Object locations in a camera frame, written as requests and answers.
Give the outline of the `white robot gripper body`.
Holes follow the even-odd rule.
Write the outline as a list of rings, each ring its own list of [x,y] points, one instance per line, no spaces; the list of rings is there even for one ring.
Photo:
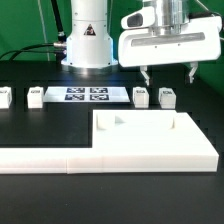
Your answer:
[[[219,15],[190,19],[182,9],[142,8],[121,20],[122,67],[216,60],[221,55]]]

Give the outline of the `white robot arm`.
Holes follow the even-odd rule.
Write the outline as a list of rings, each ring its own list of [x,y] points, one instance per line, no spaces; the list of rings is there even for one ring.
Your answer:
[[[188,0],[141,0],[142,8],[121,20],[124,32],[113,57],[107,28],[107,0],[71,0],[72,32],[66,40],[62,65],[81,73],[115,65],[139,67],[188,63],[193,76],[200,61],[221,54],[222,18],[213,13],[191,15]]]

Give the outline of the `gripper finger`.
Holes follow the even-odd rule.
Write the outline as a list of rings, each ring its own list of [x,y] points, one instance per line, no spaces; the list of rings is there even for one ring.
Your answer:
[[[150,85],[150,76],[148,74],[148,67],[140,66],[140,73],[144,77],[146,85],[149,86]]]
[[[197,62],[190,62],[189,63],[189,71],[188,74],[186,75],[186,81],[189,84],[192,84],[194,82],[194,75],[198,69],[198,63]]]

